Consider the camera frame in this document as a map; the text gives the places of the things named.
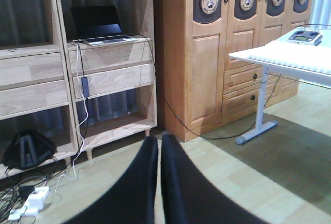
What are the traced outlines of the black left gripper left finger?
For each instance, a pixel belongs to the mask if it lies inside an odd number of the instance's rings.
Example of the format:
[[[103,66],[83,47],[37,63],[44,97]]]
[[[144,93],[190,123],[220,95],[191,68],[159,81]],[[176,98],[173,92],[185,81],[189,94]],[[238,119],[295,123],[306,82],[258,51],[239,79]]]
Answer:
[[[158,140],[148,136],[117,182],[65,223],[154,223],[157,170]]]

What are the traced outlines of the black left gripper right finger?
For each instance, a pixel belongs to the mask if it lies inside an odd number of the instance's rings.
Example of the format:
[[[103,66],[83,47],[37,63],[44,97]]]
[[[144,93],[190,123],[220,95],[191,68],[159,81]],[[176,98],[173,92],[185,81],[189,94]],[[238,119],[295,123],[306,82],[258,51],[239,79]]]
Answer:
[[[265,222],[218,190],[172,134],[162,136],[161,192],[166,223]]]

